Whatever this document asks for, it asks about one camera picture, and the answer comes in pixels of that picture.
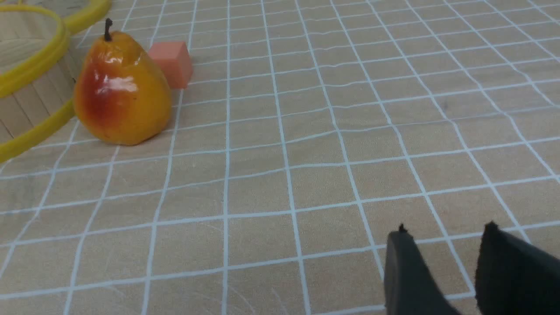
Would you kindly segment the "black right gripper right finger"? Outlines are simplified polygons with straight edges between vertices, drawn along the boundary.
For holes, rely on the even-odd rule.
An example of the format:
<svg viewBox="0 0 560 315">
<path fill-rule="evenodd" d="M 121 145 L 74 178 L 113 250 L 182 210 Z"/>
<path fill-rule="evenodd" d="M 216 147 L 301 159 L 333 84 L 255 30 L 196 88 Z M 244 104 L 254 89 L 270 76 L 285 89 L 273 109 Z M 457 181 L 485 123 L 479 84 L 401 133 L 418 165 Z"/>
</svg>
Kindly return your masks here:
<svg viewBox="0 0 560 315">
<path fill-rule="evenodd" d="M 560 261 L 487 223 L 475 272 L 477 307 L 483 315 L 557 315 Z"/>
</svg>

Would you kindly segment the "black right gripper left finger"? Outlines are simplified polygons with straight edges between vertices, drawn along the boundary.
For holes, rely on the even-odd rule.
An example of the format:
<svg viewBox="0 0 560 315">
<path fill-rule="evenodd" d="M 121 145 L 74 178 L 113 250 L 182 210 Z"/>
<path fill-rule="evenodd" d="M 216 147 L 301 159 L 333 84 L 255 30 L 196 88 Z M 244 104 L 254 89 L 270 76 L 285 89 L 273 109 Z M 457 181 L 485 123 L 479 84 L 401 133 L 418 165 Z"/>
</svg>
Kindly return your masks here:
<svg viewBox="0 0 560 315">
<path fill-rule="evenodd" d="M 384 275 L 388 315 L 458 315 L 434 281 L 403 224 L 387 237 Z"/>
</svg>

